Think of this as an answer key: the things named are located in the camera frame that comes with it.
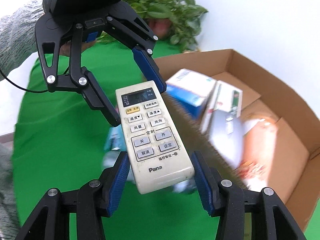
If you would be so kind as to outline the grey knit left sleeve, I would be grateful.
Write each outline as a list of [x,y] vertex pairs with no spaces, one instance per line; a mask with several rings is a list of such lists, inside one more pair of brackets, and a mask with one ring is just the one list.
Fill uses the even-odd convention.
[[31,1],[1,18],[1,80],[37,51],[35,24],[44,14],[40,1]]

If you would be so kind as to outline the green potted plant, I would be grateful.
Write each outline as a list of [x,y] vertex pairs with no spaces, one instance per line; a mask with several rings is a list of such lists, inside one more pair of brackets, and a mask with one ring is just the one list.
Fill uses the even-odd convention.
[[168,40],[181,52],[197,51],[196,37],[208,10],[195,0],[123,0],[147,23],[160,40]]

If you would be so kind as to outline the blue white 999 box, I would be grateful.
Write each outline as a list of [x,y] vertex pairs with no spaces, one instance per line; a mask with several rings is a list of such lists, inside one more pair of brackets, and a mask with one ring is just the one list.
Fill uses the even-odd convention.
[[180,69],[167,79],[167,93],[198,119],[215,87],[216,80],[199,72]]

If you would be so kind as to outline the orange white paper cup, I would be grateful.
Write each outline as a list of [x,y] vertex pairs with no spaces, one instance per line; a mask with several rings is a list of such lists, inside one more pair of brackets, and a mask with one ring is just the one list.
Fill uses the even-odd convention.
[[244,149],[236,169],[249,190],[261,191],[267,187],[276,148],[277,121],[263,114],[251,114],[244,125]]

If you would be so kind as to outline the white green medicine box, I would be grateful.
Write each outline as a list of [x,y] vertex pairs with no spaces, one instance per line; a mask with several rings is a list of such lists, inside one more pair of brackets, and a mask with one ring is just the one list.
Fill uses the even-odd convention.
[[212,114],[215,110],[221,110],[239,117],[241,113],[241,105],[241,89],[221,80],[216,81],[201,120],[201,133],[207,132]]

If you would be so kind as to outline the green tablecloth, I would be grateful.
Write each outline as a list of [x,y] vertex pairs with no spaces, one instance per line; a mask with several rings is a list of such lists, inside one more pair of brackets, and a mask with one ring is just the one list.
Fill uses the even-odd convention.
[[[303,229],[319,210],[319,119],[297,93],[237,51],[179,54],[158,42],[164,77],[181,68],[243,90],[242,112],[278,119],[277,148],[268,184]],[[26,94],[12,156],[18,217],[24,223],[46,191],[80,188],[101,174],[109,124],[73,92]],[[219,220],[204,211],[199,195],[157,191],[141,195],[127,183],[119,209],[104,220],[107,239],[214,239]]]

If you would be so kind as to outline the grey knit right sleeve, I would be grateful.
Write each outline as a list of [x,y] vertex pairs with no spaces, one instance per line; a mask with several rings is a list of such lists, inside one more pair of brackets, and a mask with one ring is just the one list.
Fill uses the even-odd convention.
[[11,150],[1,144],[1,239],[15,239],[20,230],[11,155]]

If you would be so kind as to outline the brown cardboard box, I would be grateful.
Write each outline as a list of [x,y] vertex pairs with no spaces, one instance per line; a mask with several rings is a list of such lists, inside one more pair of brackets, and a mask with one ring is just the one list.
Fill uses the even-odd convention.
[[287,84],[232,49],[159,57],[161,76],[190,69],[243,92],[241,119],[268,117],[278,127],[268,185],[276,191],[302,230],[319,200],[319,119]]

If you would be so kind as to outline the grey computer mouse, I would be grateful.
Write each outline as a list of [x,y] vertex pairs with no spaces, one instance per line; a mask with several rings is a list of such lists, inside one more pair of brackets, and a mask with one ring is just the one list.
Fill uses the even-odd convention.
[[226,163],[237,169],[244,149],[243,129],[240,119],[232,113],[215,110],[209,129],[209,142]]

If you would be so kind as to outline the white air conditioner remote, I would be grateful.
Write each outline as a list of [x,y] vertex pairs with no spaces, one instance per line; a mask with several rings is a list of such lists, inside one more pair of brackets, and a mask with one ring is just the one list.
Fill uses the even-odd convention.
[[193,178],[194,167],[155,82],[117,89],[116,98],[136,180],[147,171],[170,185]]

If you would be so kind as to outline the grey knit sleeve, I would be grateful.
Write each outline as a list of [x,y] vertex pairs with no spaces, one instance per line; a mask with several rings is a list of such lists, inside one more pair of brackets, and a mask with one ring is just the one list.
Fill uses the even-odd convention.
[[44,14],[40,1],[31,1],[1,18],[1,80],[37,51],[35,24]]
[[1,239],[15,239],[20,230],[11,155],[11,150],[1,144]]

